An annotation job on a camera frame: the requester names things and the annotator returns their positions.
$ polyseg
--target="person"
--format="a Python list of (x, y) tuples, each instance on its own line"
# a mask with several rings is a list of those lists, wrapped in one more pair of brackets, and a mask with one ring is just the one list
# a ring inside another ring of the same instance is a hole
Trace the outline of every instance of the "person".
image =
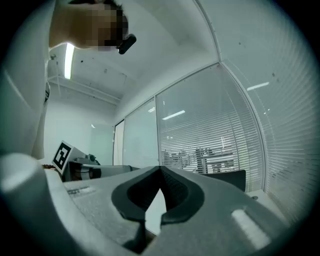
[(49, 0), (29, 15), (0, 68), (0, 155), (44, 157), (50, 49), (70, 43), (111, 51), (127, 34), (128, 19), (114, 0)]

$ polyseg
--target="ceiling beam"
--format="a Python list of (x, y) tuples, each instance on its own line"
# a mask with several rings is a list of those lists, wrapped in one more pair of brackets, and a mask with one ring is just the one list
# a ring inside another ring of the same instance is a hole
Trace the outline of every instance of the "ceiling beam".
[[(71, 82), (71, 83), (73, 83), (73, 84), (76, 84), (76, 85), (85, 87), (85, 88), (87, 88), (87, 89), (93, 90), (93, 91), (95, 91), (95, 92), (97, 92), (97, 93), (99, 93), (99, 94), (105, 95), (105, 96), (110, 97), (110, 98), (112, 98), (112, 99), (115, 99), (115, 100), (117, 100), (117, 101), (119, 101), (119, 102), (121, 101), (120, 98), (118, 98), (118, 97), (116, 97), (116, 96), (113, 96), (113, 95), (111, 95), (111, 94), (109, 94), (109, 93), (106, 93), (106, 92), (104, 92), (104, 91), (102, 91), (102, 90), (93, 88), (93, 87), (91, 87), (91, 86), (89, 86), (89, 85), (86, 85), (86, 84), (83, 84), (83, 83), (80, 83), (80, 82), (77, 82), (77, 81), (74, 81), (74, 80), (71, 80), (71, 79), (70, 79), (70, 80), (69, 80), (69, 79), (66, 79), (65, 77), (63, 77), (63, 76), (61, 76), (61, 75), (59, 75), (58, 77), (59, 77), (59, 79), (62, 79), (62, 80), (64, 80), (64, 81), (68, 81), (68, 82)], [(57, 76), (55, 75), (55, 76), (49, 77), (49, 78), (48, 78), (48, 81), (49, 81), (49, 82), (53, 82), (53, 81), (56, 80), (56, 79), (57, 79)]]
[[(55, 81), (50, 81), (49, 84), (58, 85)], [(69, 86), (69, 85), (64, 84), (64, 83), (59, 83), (59, 85), (62, 86), (62, 87), (68, 88), (68, 89), (70, 89), (70, 90), (74, 90), (74, 91), (77, 91), (77, 92), (79, 92), (79, 93), (82, 93), (82, 94), (85, 94), (85, 95), (88, 95), (88, 96), (97, 98), (97, 99), (102, 100), (102, 101), (104, 101), (104, 102), (106, 102), (106, 103), (109, 103), (109, 104), (112, 104), (112, 105), (115, 105), (115, 106), (118, 105), (117, 102), (114, 102), (114, 101), (112, 101), (112, 100), (108, 100), (108, 99), (106, 99), (106, 98), (104, 98), (104, 97), (101, 97), (101, 96), (99, 96), (99, 95), (90, 93), (90, 92), (88, 92), (88, 91), (81, 90), (81, 89), (78, 89), (78, 88), (74, 88), (74, 87)]]

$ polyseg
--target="window blinds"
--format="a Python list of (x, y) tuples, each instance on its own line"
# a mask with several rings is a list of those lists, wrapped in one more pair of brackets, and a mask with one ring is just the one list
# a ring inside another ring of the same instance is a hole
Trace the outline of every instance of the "window blinds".
[(246, 170), (261, 189), (263, 153), (253, 116), (229, 74), (215, 65), (156, 96), (161, 163), (195, 173)]
[[(302, 220), (320, 183), (319, 62), (303, 33), (272, 1), (200, 2), (222, 61), (247, 90), (259, 118), (265, 192), (289, 222)], [(253, 88), (261, 84), (268, 85)]]
[(146, 102), (125, 118), (123, 164), (137, 168), (159, 165), (154, 99)]

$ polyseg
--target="ceiling light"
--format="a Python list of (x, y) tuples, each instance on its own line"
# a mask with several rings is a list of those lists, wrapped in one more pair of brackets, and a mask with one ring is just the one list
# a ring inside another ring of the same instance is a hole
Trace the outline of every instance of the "ceiling light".
[(255, 86), (248, 87), (246, 90), (247, 91), (251, 91), (251, 90), (263, 87), (263, 86), (267, 86), (268, 84), (269, 84), (269, 82), (260, 83), (260, 84), (257, 84)]
[(64, 77), (66, 79), (71, 79), (71, 66), (72, 58), (74, 56), (75, 47), (68, 43), (66, 45), (65, 60), (64, 60)]
[(181, 115), (181, 114), (183, 114), (183, 113), (185, 113), (184, 110), (182, 110), (182, 111), (180, 111), (180, 112), (177, 112), (177, 113), (175, 113), (175, 114), (169, 115), (169, 116), (167, 116), (167, 117), (165, 117), (165, 118), (162, 118), (162, 120), (168, 120), (168, 119), (170, 119), (170, 118), (176, 117), (176, 116)]
[(156, 108), (155, 108), (155, 107), (153, 107), (153, 108), (149, 109), (149, 110), (148, 110), (148, 112), (150, 112), (150, 113), (151, 113), (151, 112), (153, 112), (153, 111), (155, 111), (155, 110), (156, 110)]

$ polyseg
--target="white surface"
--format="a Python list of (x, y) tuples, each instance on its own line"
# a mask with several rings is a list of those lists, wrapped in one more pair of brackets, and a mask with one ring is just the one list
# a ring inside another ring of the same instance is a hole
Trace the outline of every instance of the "white surface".
[(123, 164), (136, 168), (159, 165), (156, 106), (152, 99), (125, 118)]
[(271, 243), (267, 234), (246, 214), (243, 209), (234, 210), (231, 213), (236, 223), (242, 229), (246, 238), (256, 250), (261, 250)]
[(53, 10), (53, 2), (48, 1), (25, 20), (1, 63), (0, 151), (24, 153), (38, 159), (43, 157), (43, 123), (40, 119), (45, 112)]
[(60, 98), (58, 87), (51, 86), (44, 125), (44, 159), (40, 162), (50, 164), (62, 140), (89, 154), (91, 124), (111, 127), (114, 110), (111, 104), (63, 87)]
[(274, 215), (276, 215), (285, 225), (289, 226), (288, 220), (285, 218), (283, 213), (279, 210), (276, 204), (264, 193), (261, 189), (246, 193), (249, 197), (258, 197), (257, 202), (262, 204), (268, 210), (270, 210)]
[(114, 166), (122, 166), (123, 164), (124, 129), (125, 129), (125, 121), (122, 121), (115, 127), (114, 144), (113, 144), (113, 165)]
[[(50, 177), (47, 178), (48, 187), (51, 192), (50, 195), (54, 208), (56, 209), (56, 214), (66, 231), (72, 234), (75, 243), (81, 244), (83, 250), (90, 252), (92, 255), (104, 255), (106, 252), (115, 252), (116, 250), (118, 250), (120, 254), (134, 255), (133, 252), (118, 246), (113, 241), (111, 244), (106, 243), (106, 237), (79, 211), (74, 201), (68, 195), (59, 175), (52, 170), (46, 170), (45, 175)], [(66, 218), (70, 212), (72, 212), (75, 220), (79, 220), (82, 223), (81, 226), (75, 221), (70, 221), (69, 218)]]
[(161, 189), (159, 189), (149, 208), (145, 212), (145, 228), (158, 236), (161, 231), (161, 216), (166, 212), (167, 207), (165, 197)]

